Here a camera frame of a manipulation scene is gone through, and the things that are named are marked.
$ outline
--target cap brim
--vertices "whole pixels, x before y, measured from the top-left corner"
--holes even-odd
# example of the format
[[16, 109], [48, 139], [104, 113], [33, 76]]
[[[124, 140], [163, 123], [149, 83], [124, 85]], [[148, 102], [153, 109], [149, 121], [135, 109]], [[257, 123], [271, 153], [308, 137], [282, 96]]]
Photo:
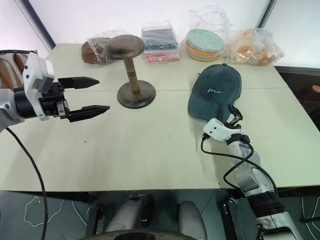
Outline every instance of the cap brim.
[[209, 121], [212, 118], [225, 122], [230, 116], [228, 104], [214, 103], [203, 100], [192, 93], [188, 102], [188, 113], [192, 117]]

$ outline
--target white table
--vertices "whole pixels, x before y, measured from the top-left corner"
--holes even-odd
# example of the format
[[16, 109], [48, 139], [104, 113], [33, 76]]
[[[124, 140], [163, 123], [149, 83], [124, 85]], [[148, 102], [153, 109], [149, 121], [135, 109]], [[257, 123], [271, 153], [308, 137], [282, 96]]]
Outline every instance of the white table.
[[[205, 121], [188, 115], [197, 73], [212, 64], [183, 56], [180, 61], [148, 64], [134, 59], [138, 79], [153, 84], [156, 98], [141, 109], [122, 107], [117, 90], [127, 81], [122, 61], [86, 64], [81, 44], [58, 44], [48, 60], [57, 78], [87, 76], [100, 84], [68, 90], [71, 110], [110, 105], [93, 119], [69, 123], [36, 118], [12, 126], [34, 157], [47, 191], [111, 191], [227, 188], [228, 158], [201, 152]], [[272, 65], [231, 64], [242, 76], [235, 106], [242, 128], [259, 153], [262, 167], [278, 187], [319, 185], [320, 133]], [[225, 143], [206, 141], [209, 151], [227, 152]], [[0, 135], [0, 190], [39, 191], [29, 159], [15, 140]]]

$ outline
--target baseball cap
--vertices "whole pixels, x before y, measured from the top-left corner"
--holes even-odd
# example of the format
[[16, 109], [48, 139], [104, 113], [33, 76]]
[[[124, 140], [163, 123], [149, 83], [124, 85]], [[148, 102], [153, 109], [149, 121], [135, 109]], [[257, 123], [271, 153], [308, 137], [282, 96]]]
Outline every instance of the baseball cap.
[[229, 105], [233, 106], [241, 94], [241, 76], [226, 63], [207, 67], [192, 88], [188, 113], [192, 117], [209, 121], [228, 120]]

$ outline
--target robotic arm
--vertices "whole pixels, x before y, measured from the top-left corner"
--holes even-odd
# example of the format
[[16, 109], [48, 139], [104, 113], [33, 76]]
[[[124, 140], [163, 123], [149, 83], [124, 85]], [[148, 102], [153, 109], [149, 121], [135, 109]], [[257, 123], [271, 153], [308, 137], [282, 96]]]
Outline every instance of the robotic arm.
[[[251, 148], [248, 146], [249, 137], [235, 125], [243, 117], [238, 109], [230, 107], [234, 118], [231, 122], [222, 123], [212, 118], [203, 128], [207, 137], [218, 141], [225, 141], [230, 154], [245, 158]], [[248, 159], [260, 164], [259, 154], [254, 151]], [[231, 162], [236, 165], [241, 160], [233, 158]], [[248, 199], [251, 209], [256, 217], [259, 234], [264, 234], [263, 239], [277, 240], [303, 240], [291, 216], [280, 203], [271, 180], [260, 169], [244, 162], [234, 171], [235, 181]]]
[[99, 83], [89, 77], [55, 78], [50, 61], [30, 52], [23, 71], [24, 87], [0, 89], [0, 133], [3, 129], [19, 124], [25, 119], [38, 117], [46, 121], [49, 116], [68, 119], [70, 122], [93, 118], [110, 107], [92, 105], [70, 111], [65, 99], [65, 89], [83, 89]]

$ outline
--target wall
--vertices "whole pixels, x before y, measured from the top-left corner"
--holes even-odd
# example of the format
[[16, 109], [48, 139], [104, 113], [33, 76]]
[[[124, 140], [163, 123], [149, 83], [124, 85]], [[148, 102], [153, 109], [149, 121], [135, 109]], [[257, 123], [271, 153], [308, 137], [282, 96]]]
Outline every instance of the wall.
[[320, 1], [278, 0], [264, 28], [284, 51], [275, 65], [320, 68]]
[[225, 9], [234, 29], [254, 28], [268, 0], [30, 0], [56, 44], [83, 43], [100, 32], [123, 29], [140, 36], [146, 22], [169, 20], [178, 40], [189, 29], [189, 10]]
[[49, 54], [13, 0], [0, 0], [0, 49], [38, 50], [43, 58]]

